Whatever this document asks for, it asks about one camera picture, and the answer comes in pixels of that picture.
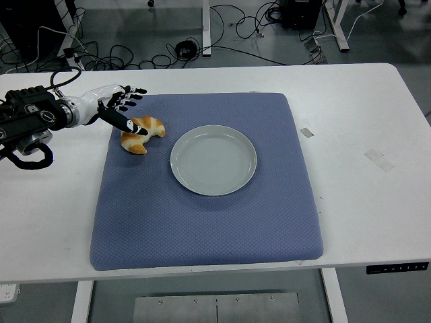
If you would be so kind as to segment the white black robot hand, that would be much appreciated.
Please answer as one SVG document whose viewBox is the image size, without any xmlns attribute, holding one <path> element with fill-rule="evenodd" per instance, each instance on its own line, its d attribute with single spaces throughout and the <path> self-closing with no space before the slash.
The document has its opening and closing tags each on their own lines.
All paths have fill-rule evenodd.
<svg viewBox="0 0 431 323">
<path fill-rule="evenodd" d="M 147 135 L 147 130 L 121 114 L 136 106 L 135 101 L 146 93 L 145 89 L 115 84 L 90 90 L 73 100 L 79 113 L 77 125 L 89 125 L 102 119 L 123 132 Z"/>
</svg>

